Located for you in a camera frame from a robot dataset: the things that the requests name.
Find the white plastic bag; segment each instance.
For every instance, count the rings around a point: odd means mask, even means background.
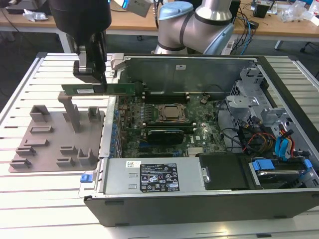
[[[302,15],[306,11],[304,6],[304,2],[297,0],[287,10],[280,12],[278,16],[283,22],[302,20]]]
[[[29,21],[33,22],[35,22],[36,20],[48,20],[45,13],[43,12],[33,12],[25,9],[22,15]]]
[[[313,15],[319,15],[319,0],[314,0],[309,8],[309,12]]]

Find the gray carpet floor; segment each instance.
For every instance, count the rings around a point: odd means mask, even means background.
[[[57,35],[51,33],[24,33],[34,46],[19,33],[14,33],[15,41],[0,43],[0,111],[27,72],[38,52],[63,52]],[[275,50],[275,41],[253,40],[245,55],[288,55],[297,57],[306,68],[316,75],[319,71],[319,47],[307,47],[305,53],[300,49],[304,42],[284,42],[280,50]],[[136,36],[108,35],[108,52],[145,53],[156,48],[157,37],[143,36],[138,41]]]

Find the blue tab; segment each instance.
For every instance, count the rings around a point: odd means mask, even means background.
[[[255,171],[258,170],[273,170],[275,169],[270,159],[257,159],[253,162]]]
[[[82,174],[80,182],[81,183],[92,183],[93,182],[93,174]]]
[[[310,169],[310,168],[313,167],[313,164],[310,162],[309,159],[305,159],[305,160],[304,160],[304,164],[305,164],[305,166],[307,167],[307,169]]]

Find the green circuit board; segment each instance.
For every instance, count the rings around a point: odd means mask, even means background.
[[[216,102],[208,101],[201,104],[203,95],[190,95],[187,104],[178,104],[184,109],[186,121],[194,122],[192,133],[185,133],[181,144],[178,145],[149,145],[144,136],[147,129],[143,123],[155,122],[159,118],[158,106],[162,104],[145,104],[142,99],[135,97],[121,97],[120,109],[128,108],[121,119],[123,158],[138,157],[188,157],[190,148],[196,152],[225,152],[224,140],[220,138],[220,130],[214,121]]]

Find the power supply label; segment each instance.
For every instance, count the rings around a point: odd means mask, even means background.
[[[179,191],[176,163],[141,164],[140,172],[143,193]]]

